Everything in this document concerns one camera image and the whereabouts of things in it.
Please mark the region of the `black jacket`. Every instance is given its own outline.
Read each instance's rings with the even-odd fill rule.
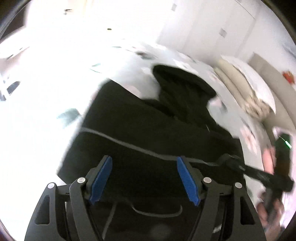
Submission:
[[[58,176],[71,183],[97,166],[104,155],[113,170],[104,193],[120,196],[185,196],[176,162],[126,147],[126,143],[154,153],[216,161],[222,154],[242,157],[240,141],[218,126],[207,110],[215,91],[198,76],[156,65],[161,86],[159,101],[142,100],[109,81],[98,92],[82,128],[65,156]],[[245,183],[225,167],[194,164],[204,176],[221,184]]]

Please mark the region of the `pillow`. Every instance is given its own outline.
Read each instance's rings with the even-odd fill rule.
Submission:
[[[270,107],[264,103],[262,100],[259,100],[254,94],[252,89],[250,88],[247,80],[244,80],[244,83],[247,85],[246,87],[249,87],[249,90],[245,91],[244,94],[246,96],[246,99],[244,99],[241,95],[241,92],[238,90],[236,85],[233,83],[235,81],[232,81],[228,76],[219,68],[214,68],[214,71],[216,74],[220,77],[221,81],[225,84],[229,92],[233,95],[234,99],[237,101],[238,105],[245,110],[246,113],[248,113],[250,116],[256,118],[257,120],[261,121],[265,119],[270,112]],[[237,75],[241,75],[239,71],[236,69],[233,72],[238,72]],[[236,83],[240,88],[242,88],[242,85],[240,82]]]
[[[232,64],[224,59],[219,59],[217,62],[217,67],[228,76],[245,100],[254,95],[254,92],[246,78],[241,72],[234,68]]]
[[[242,97],[241,93],[237,89],[237,87],[232,83],[232,81],[228,78],[228,76],[219,68],[214,68],[215,73],[218,75],[218,77],[222,80],[222,82],[225,84],[229,92],[233,95],[237,103],[241,108],[244,108],[245,106],[245,100]]]
[[[247,79],[251,88],[256,93],[256,96],[267,103],[271,109],[276,113],[276,105],[271,93],[270,88],[263,80],[263,78],[247,63],[232,57],[232,56],[221,56],[222,59],[232,64],[236,69],[238,69]]]
[[[249,64],[260,74],[285,108],[294,126],[296,126],[296,91],[283,75],[261,56],[254,54]]]

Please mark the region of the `white door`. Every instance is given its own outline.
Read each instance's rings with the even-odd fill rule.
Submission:
[[[92,0],[67,0],[66,15],[80,15],[87,14],[89,6],[93,4]]]
[[[213,48],[213,61],[219,59],[220,55],[237,56],[238,51],[248,32],[251,30],[254,18],[240,4],[235,3],[229,20],[224,28],[223,34],[219,36]]]
[[[220,37],[220,29],[225,26],[236,4],[235,0],[206,0],[182,52],[205,63],[212,63],[212,51]]]
[[[236,0],[240,5],[243,6],[244,9],[248,11],[254,18],[256,17],[259,7],[260,1],[258,0]]]
[[[207,0],[174,0],[157,43],[181,51],[201,5]]]
[[[173,0],[69,0],[90,3],[84,15],[94,31],[111,28],[120,37],[156,42]]]

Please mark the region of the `black fabric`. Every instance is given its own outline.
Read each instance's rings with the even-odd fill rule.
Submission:
[[[151,204],[150,211],[154,210],[156,214],[167,212],[176,213],[180,210],[180,206],[182,206],[182,213],[179,216],[172,218],[149,217],[136,213],[132,209],[131,205],[127,203],[118,203],[114,217],[106,233],[106,241],[187,240],[195,223],[196,214],[201,209],[201,206],[196,207],[192,202],[184,198],[173,200],[168,199],[162,201],[158,199],[145,199],[142,201],[139,200],[135,203],[140,204],[142,202],[145,202],[143,203],[144,209],[146,208],[147,204]],[[156,211],[154,208],[155,203],[166,203],[166,205],[158,205]],[[167,203],[175,204],[175,207],[168,208]],[[104,202],[97,202],[93,207],[91,207],[91,215],[94,217],[94,223],[100,233],[103,232],[103,228],[106,224],[106,214],[108,216],[110,211],[111,206],[107,206]]]
[[[82,127],[158,154],[186,156],[207,162],[215,162],[224,153],[242,157],[240,141],[218,126],[207,110],[207,102],[215,92],[206,82],[196,75],[167,66],[155,66],[153,74],[162,88],[159,102],[141,100],[110,80],[98,92]],[[187,200],[176,161],[164,161],[105,137],[81,132],[65,156],[58,176],[64,182],[72,183],[78,177],[86,176],[104,155],[113,158],[113,169],[101,200],[116,200],[122,204],[115,218],[119,221],[112,222],[113,232],[106,239],[151,240],[143,235],[148,230],[140,227],[141,222],[147,222],[151,227],[150,219],[141,219],[143,217],[133,210],[130,213],[127,203],[137,198]],[[204,164],[193,164],[193,167],[218,183],[232,185],[240,182],[245,185],[243,175],[226,167]],[[148,205],[149,208],[154,210],[155,206]],[[198,215],[194,209],[189,212],[195,218]],[[124,232],[120,228],[123,226],[121,222],[126,222]],[[181,225],[182,220],[176,218],[170,223],[171,227],[175,227],[173,223]],[[175,240],[187,240],[190,231],[178,232]]]

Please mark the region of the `blue gripper pad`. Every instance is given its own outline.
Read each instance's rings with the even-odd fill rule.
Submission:
[[[196,185],[193,177],[191,176],[181,157],[177,158],[177,169],[189,200],[193,202],[195,206],[198,206],[200,203],[200,197],[198,196],[198,186]]]
[[[112,170],[112,158],[107,157],[100,171],[98,172],[92,186],[91,186],[91,195],[89,198],[89,202],[94,205],[95,202],[99,201],[107,180],[110,176]]]

